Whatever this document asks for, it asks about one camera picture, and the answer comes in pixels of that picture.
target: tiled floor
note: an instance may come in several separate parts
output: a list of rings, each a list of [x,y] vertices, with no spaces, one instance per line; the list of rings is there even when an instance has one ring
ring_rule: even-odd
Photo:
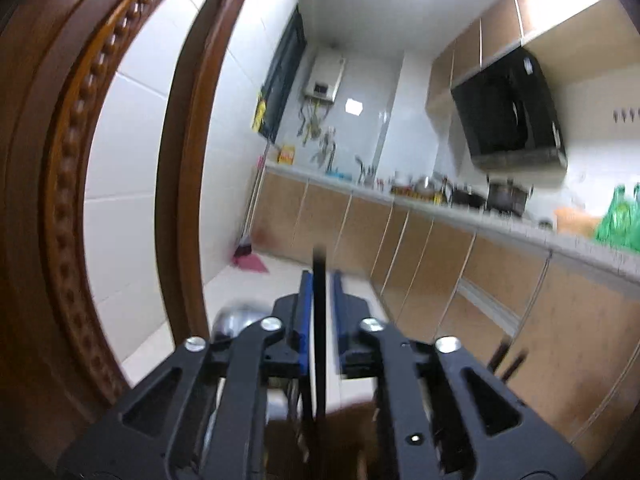
[[[211,280],[204,289],[207,316],[212,321],[219,310],[237,301],[251,301],[273,305],[273,302],[287,294],[293,294],[300,287],[300,275],[306,267],[290,261],[279,260],[270,256],[261,256],[269,269],[268,274],[244,272],[235,267],[227,267]],[[345,277],[344,291],[364,298],[369,302],[371,313],[386,319],[386,315],[366,280]],[[341,380],[337,356],[335,354],[335,337],[333,336],[332,308],[327,308],[327,410],[332,411],[347,404],[367,400],[373,394],[373,381],[368,379]],[[169,326],[162,325],[151,337],[127,358],[122,367],[131,384],[136,384],[155,366],[162,362],[174,350]]]

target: range hood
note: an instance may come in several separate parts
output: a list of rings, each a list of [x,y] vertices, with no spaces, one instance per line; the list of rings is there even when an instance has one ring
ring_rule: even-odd
[[[566,168],[562,132],[538,60],[519,47],[451,91],[471,161],[482,170]]]

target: bottle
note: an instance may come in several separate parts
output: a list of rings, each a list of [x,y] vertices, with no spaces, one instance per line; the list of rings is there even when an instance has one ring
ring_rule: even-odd
[[[634,187],[634,206],[627,247],[640,252],[640,183]]]
[[[611,247],[628,246],[632,204],[625,198],[625,186],[616,186],[607,214],[596,229],[595,239]]]

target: kitchen countertop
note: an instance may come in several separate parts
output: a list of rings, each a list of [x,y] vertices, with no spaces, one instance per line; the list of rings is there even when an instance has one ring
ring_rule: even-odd
[[[496,214],[486,214],[469,208],[435,205],[391,195],[388,192],[367,189],[353,182],[339,180],[314,171],[302,170],[294,166],[284,166],[267,161],[266,168],[271,173],[308,181],[318,186],[350,193],[367,200],[396,203],[412,210],[422,211],[435,219],[453,223],[468,230],[509,237],[516,242],[530,244],[543,250],[551,251],[552,254],[561,254],[595,269],[619,276],[629,282],[640,284],[640,254],[638,253],[613,249],[581,236],[558,234],[554,231],[544,230],[527,221],[514,221],[501,218]]]

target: metal screw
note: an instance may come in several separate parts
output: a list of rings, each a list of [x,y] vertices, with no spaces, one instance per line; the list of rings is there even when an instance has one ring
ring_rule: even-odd
[[[277,317],[265,317],[260,326],[267,332],[275,332],[282,328],[282,322]]]
[[[189,352],[199,352],[204,350],[204,347],[207,345],[207,342],[204,341],[203,338],[198,337],[196,335],[187,338],[187,341],[184,342],[184,347]]]
[[[421,433],[414,433],[409,435],[405,440],[411,446],[420,446],[424,442],[424,435]]]
[[[460,350],[461,347],[462,343],[460,343],[460,339],[453,336],[441,337],[436,341],[436,348],[443,354],[450,354],[451,352]]]
[[[366,317],[360,322],[360,328],[365,332],[380,332],[385,329],[385,326],[375,317]]]

